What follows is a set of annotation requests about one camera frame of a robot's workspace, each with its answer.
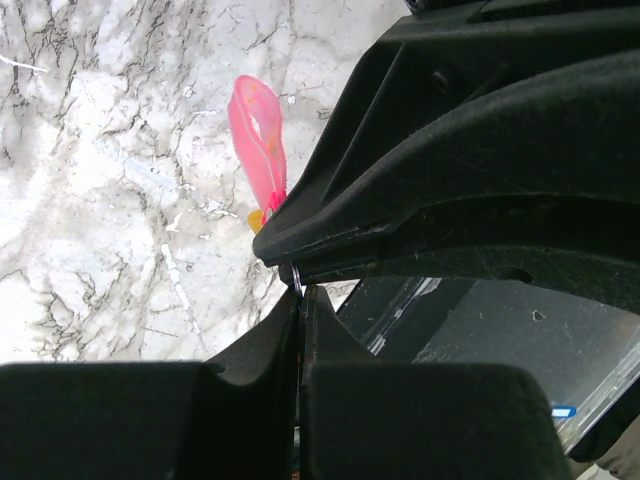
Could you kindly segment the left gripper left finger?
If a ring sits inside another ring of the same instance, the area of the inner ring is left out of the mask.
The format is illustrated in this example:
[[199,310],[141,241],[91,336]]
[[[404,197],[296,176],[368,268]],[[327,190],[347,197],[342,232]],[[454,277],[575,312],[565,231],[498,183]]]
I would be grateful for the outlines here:
[[287,479],[298,295],[207,361],[1,369],[5,479]]

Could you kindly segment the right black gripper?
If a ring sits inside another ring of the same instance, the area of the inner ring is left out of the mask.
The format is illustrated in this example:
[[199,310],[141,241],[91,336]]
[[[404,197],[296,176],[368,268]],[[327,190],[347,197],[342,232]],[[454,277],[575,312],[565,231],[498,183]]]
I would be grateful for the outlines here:
[[255,254],[302,268],[492,247],[636,260],[638,46],[636,1],[453,1],[401,18],[357,62]]

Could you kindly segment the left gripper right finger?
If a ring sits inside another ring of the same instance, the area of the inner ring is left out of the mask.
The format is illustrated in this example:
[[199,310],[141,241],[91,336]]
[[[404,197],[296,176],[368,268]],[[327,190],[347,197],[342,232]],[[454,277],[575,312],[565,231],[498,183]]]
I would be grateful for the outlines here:
[[386,362],[326,290],[300,306],[304,479],[567,479],[549,402],[508,365]]

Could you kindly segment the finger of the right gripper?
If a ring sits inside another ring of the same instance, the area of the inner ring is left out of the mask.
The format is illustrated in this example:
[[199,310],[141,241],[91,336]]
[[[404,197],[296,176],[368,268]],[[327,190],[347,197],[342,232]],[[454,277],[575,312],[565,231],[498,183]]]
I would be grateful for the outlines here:
[[366,277],[517,280],[639,311],[639,208],[571,197],[424,207],[388,235],[295,261],[306,283]]

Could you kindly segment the yellow tag key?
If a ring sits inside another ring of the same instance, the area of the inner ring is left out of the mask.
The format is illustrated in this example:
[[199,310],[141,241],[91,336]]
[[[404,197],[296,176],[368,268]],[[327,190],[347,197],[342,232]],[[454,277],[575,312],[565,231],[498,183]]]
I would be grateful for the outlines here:
[[251,212],[247,217],[248,225],[255,234],[258,234],[262,230],[264,226],[263,220],[264,213],[261,209]]

